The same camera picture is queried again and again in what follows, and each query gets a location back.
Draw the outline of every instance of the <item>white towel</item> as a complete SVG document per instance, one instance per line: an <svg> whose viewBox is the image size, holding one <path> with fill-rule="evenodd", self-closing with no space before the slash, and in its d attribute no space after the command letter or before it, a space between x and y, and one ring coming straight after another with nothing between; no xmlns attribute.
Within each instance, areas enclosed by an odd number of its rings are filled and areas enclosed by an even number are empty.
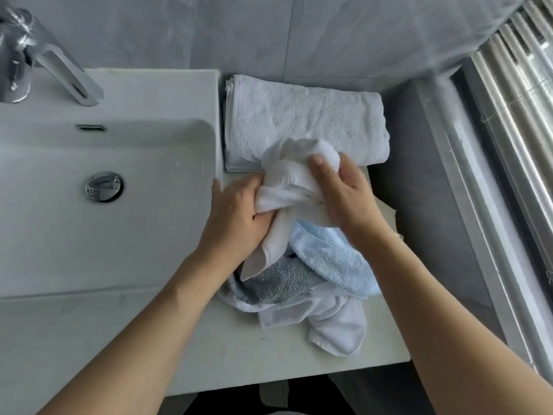
<svg viewBox="0 0 553 415"><path fill-rule="evenodd" d="M257 313L263 329L293 325L307 319L311 325L308 341L340 357L358 352L367 331L361 301L328 282L279 304L244 303L226 286L218 295L238 310Z"/></svg>
<svg viewBox="0 0 553 415"><path fill-rule="evenodd" d="M330 142L358 166L388 159L390 136L378 93L302 87L236 75L226 85L225 166L256 171L283 138Z"/></svg>
<svg viewBox="0 0 553 415"><path fill-rule="evenodd" d="M240 274L242 281L255 277L282 257L294 220L307 220L323 227L333 225L321 188L308 168L313 154L321 154L338 171L340 156L323 140L283 139L263 154L265 178L255 197L255 211L279 211L265 239L245 260Z"/></svg>

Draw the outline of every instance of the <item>chrome faucet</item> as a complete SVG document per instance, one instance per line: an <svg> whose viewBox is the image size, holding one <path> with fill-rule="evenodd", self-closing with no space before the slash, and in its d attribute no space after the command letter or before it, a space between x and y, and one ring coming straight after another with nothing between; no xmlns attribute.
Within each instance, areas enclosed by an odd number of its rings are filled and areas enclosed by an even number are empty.
<svg viewBox="0 0 553 415"><path fill-rule="evenodd" d="M42 65L83 106L94 106L104 91L28 10L0 0L0 101L29 96L31 72Z"/></svg>

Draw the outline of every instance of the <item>black pants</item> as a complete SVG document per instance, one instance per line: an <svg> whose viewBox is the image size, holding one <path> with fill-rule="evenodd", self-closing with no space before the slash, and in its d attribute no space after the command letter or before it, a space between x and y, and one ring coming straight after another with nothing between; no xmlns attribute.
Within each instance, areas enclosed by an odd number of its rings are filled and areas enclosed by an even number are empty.
<svg viewBox="0 0 553 415"><path fill-rule="evenodd" d="M259 397L259 384L230 387L198 393L185 415L212 413L239 413L240 415L267 415L277 411L300 412L307 415L327 414L329 408L341 415L355 415L338 388L327 375L288 380L288 407L265 406Z"/></svg>

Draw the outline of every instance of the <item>forearm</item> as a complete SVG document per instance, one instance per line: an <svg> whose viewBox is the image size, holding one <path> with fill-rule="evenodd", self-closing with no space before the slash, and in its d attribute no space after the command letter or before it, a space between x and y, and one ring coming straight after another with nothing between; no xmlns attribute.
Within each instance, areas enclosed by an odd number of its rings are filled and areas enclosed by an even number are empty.
<svg viewBox="0 0 553 415"><path fill-rule="evenodd" d="M392 233L362 234L369 261L438 413L541 414L551 387L474 318Z"/></svg>
<svg viewBox="0 0 553 415"><path fill-rule="evenodd" d="M205 305L224 280L188 257L169 284L40 412L154 415Z"/></svg>

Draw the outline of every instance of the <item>sink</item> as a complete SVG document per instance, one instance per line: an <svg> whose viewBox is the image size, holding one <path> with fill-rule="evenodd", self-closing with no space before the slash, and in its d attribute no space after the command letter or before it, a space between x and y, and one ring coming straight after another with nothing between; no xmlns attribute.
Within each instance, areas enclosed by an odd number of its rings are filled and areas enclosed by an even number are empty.
<svg viewBox="0 0 553 415"><path fill-rule="evenodd" d="M2 298L159 287L209 214L223 169L219 73L88 72L106 91L95 107L43 69L27 100L0 103ZM103 171L123 181L113 202L85 194Z"/></svg>

